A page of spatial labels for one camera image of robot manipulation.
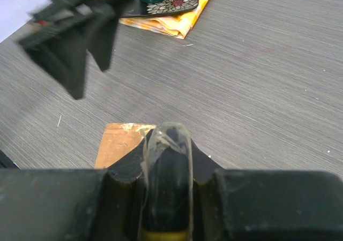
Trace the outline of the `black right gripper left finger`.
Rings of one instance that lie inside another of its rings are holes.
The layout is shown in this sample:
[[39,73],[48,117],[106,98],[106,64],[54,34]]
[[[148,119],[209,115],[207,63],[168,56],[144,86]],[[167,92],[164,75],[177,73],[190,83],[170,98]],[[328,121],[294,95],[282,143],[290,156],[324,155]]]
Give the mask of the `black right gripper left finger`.
[[1,240],[136,240],[143,144],[106,169],[19,169],[1,155]]

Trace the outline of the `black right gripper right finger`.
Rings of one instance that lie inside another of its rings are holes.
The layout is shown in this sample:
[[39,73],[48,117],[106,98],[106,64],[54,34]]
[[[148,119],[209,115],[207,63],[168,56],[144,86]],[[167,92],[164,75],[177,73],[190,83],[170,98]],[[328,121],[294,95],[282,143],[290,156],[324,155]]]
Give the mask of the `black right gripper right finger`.
[[225,169],[192,145],[194,240],[342,240],[342,180],[326,171]]

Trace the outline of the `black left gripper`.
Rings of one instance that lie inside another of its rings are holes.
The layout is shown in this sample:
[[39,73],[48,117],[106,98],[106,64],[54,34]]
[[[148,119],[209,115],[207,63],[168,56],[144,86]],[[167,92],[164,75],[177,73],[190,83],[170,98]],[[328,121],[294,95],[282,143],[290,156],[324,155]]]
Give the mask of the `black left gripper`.
[[99,69],[110,68],[119,16],[134,0],[51,0],[31,13],[32,32],[18,40],[30,59],[75,100],[84,97],[86,42],[80,35],[52,38],[94,14],[86,27],[87,49]]

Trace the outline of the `yellow utility knife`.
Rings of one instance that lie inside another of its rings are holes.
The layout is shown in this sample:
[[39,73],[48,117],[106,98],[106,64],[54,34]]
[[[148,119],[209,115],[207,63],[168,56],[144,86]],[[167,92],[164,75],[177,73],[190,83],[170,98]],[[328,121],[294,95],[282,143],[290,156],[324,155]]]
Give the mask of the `yellow utility knife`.
[[139,240],[192,240],[193,156],[181,123],[164,122],[144,139]]

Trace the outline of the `brown cardboard express box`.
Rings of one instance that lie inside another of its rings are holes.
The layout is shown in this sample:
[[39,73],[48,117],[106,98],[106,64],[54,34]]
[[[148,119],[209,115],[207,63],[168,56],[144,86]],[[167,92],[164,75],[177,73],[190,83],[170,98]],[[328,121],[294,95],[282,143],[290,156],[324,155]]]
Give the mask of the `brown cardboard express box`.
[[145,135],[156,125],[142,123],[109,123],[104,130],[95,169],[103,169],[119,161],[136,148]]

